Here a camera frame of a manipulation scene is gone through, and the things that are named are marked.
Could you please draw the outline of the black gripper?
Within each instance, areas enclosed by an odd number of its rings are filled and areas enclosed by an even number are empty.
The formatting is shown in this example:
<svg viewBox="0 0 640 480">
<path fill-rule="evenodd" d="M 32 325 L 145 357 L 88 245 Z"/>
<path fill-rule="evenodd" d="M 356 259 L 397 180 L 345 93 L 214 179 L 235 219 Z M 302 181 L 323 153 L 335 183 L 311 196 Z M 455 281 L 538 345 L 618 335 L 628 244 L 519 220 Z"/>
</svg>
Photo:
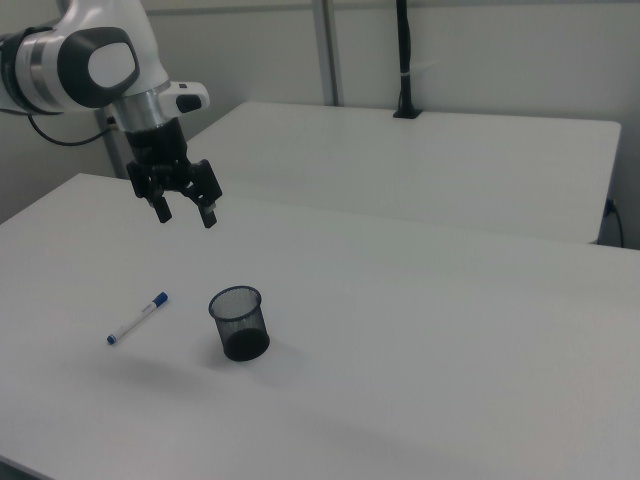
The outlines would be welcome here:
<svg viewBox="0 0 640 480">
<path fill-rule="evenodd" d="M 160 223 L 172 218 L 164 191 L 180 192 L 192 199 L 205 228 L 217 223 L 215 208 L 222 196 L 221 187 L 207 160 L 189 161 L 187 142 L 177 119 L 125 136 L 134 155 L 126 166 L 134 193 L 147 199 Z"/>
</svg>

